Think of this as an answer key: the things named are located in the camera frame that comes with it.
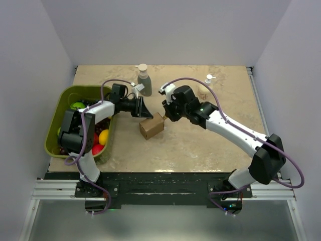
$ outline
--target green fruit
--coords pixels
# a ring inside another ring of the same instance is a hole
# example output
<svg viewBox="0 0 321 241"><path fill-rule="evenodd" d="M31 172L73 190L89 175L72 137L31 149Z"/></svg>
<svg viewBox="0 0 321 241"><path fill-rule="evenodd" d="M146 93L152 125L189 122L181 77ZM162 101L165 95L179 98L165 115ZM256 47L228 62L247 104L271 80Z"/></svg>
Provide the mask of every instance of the green fruit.
<svg viewBox="0 0 321 241"><path fill-rule="evenodd" d="M75 102L75 103L72 103L71 106L70 106L71 109L75 109L75 110L78 110L78 109L83 109L83 108L86 108L86 106L81 103L81 102Z"/></svg>

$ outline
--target wooden surface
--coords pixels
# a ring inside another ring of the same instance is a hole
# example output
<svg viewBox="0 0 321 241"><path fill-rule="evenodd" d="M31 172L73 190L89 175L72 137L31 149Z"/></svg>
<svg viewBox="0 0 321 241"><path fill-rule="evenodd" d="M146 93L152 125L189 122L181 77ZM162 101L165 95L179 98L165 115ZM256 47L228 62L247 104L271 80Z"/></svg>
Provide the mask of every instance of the wooden surface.
<svg viewBox="0 0 321 241"><path fill-rule="evenodd" d="M245 67L151 65L148 73L153 94L144 101L151 113L165 113L162 107L164 96L158 93L163 83L179 77L204 80L210 73L217 77L212 89L223 111L243 125L264 132ZM130 65L78 66L74 84L100 85L110 78L137 82L137 75L137 68ZM197 83L192 81L175 85L184 84L197 92ZM213 98L208 101L215 104ZM142 119L133 118L129 113L118 114L111 158L98 166L102 172L230 172L251 162L233 143L192 125L185 118L176 123L167 119L165 130L148 141L139 132L140 121ZM77 168L64 165L62 159L52 158L49 171L77 171Z"/></svg>

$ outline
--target green bin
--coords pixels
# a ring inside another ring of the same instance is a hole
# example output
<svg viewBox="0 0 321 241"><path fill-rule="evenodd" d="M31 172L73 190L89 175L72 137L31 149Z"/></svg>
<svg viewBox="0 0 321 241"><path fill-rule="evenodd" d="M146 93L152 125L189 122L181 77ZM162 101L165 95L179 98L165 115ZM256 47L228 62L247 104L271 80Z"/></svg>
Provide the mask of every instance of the green bin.
<svg viewBox="0 0 321 241"><path fill-rule="evenodd" d="M70 108L72 103L82 99L87 101L95 101L101 99L101 86L97 85L73 85L67 88L61 95L56 107L54 117L51 121L50 128L45 141L45 150L52 157L67 158L68 156L60 155L60 146L58 145L57 131L61 126L65 111ZM109 93L111 89L104 87L104 95ZM112 117L109 125L108 140L102 152L94 156L96 164L105 163L111 155L112 142L115 130L115 116Z"/></svg>

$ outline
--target bottle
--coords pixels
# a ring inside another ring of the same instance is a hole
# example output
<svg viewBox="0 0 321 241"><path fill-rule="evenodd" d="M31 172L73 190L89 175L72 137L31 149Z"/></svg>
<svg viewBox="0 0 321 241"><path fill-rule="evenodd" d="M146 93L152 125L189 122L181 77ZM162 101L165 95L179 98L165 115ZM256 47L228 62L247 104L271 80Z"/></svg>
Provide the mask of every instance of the bottle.
<svg viewBox="0 0 321 241"><path fill-rule="evenodd" d="M136 65L135 67L139 70L139 75L137 78L138 84L143 84L144 89L140 91L140 94L143 96L151 96L151 80L147 73L147 65L140 64Z"/></svg>
<svg viewBox="0 0 321 241"><path fill-rule="evenodd" d="M211 87L211 82L213 78L216 79L216 77L212 76L211 74L206 75L206 80L204 81L204 83L207 86ZM208 100L209 96L211 96L211 92L208 90L208 88L199 84L199 88L197 90L197 96L201 100Z"/></svg>

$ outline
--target red apple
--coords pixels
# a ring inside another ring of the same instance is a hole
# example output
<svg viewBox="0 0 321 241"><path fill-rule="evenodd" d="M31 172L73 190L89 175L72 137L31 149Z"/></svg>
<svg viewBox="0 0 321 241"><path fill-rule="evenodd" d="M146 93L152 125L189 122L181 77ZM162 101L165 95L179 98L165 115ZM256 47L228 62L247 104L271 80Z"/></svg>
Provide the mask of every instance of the red apple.
<svg viewBox="0 0 321 241"><path fill-rule="evenodd" d="M97 133L94 134L94 146L99 144L99 136Z"/></svg>
<svg viewBox="0 0 321 241"><path fill-rule="evenodd" d="M102 149L104 149L104 147L105 147L105 146L100 145L100 144L95 145L95 146L91 149L92 154L93 154L94 156L97 155L98 153L100 153L100 152L102 151Z"/></svg>

